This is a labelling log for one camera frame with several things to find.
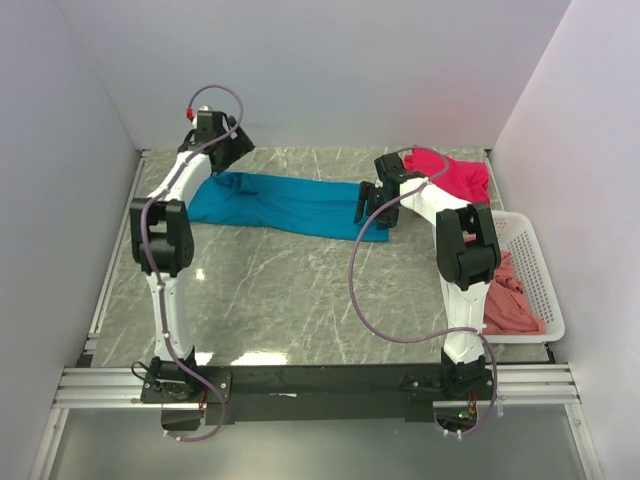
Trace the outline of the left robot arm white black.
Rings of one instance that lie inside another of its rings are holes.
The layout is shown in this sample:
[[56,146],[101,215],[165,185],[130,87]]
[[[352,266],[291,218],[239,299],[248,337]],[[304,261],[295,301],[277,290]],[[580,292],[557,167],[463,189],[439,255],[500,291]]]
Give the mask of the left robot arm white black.
[[132,256],[149,287],[155,347],[151,383],[187,384],[198,380],[195,347],[186,323],[187,269],[195,253],[188,207],[200,186],[255,149],[234,117],[207,106],[187,110],[192,129],[158,187],[130,204]]

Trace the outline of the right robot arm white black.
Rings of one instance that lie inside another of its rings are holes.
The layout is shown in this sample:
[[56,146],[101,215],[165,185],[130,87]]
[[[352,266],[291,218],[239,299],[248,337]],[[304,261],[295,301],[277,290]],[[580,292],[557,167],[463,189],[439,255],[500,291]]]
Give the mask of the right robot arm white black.
[[443,288],[447,328],[437,378],[426,388],[447,398],[466,398],[495,386],[494,356],[483,334],[486,297],[501,264],[492,211],[485,203],[460,199],[432,175],[408,171],[399,152],[378,157],[378,180],[359,187],[354,222],[362,241],[371,225],[390,229],[401,209],[433,228],[436,264]]

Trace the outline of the blue t shirt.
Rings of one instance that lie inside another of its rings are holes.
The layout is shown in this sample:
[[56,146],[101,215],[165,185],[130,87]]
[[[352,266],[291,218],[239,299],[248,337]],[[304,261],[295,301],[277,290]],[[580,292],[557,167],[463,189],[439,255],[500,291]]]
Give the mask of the blue t shirt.
[[224,172],[207,179],[188,207],[193,223],[268,227],[354,241],[359,185],[348,182]]

